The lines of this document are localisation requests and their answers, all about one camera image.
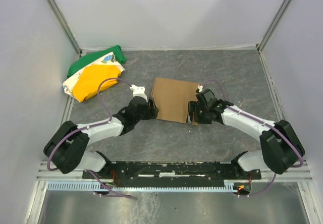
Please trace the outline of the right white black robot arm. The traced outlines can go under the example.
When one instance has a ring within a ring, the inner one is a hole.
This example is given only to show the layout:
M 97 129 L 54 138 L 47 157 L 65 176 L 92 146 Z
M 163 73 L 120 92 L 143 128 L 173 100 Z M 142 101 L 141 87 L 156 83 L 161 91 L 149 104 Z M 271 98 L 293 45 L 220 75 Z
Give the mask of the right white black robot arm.
M 237 157 L 242 170 L 249 172 L 267 167 L 281 175 L 289 168 L 304 165 L 305 150 L 289 122 L 254 116 L 229 101 L 216 98 L 210 89 L 199 88 L 196 98 L 188 103 L 188 123 L 217 122 L 238 129 L 260 143 L 260 150 L 247 151 Z

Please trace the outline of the brown cardboard box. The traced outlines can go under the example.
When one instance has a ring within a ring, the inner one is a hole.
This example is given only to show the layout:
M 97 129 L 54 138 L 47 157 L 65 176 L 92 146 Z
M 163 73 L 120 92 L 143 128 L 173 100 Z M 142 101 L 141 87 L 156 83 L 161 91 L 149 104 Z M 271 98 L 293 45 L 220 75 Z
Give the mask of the brown cardboard box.
M 196 101 L 198 83 L 157 77 L 151 97 L 158 109 L 157 119 L 187 123 L 188 103 Z

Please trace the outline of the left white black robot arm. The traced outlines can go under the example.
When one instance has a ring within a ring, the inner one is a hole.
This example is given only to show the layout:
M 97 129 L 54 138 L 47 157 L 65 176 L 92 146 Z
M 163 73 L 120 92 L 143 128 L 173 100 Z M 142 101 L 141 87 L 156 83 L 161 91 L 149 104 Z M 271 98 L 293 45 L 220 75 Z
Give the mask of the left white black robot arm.
M 135 96 L 111 119 L 80 125 L 66 121 L 44 147 L 43 153 L 48 158 L 47 169 L 59 170 L 62 174 L 77 169 L 102 172 L 110 167 L 111 161 L 101 152 L 90 152 L 86 148 L 100 140 L 125 135 L 141 120 L 155 119 L 157 114 L 152 97 L 146 100 Z

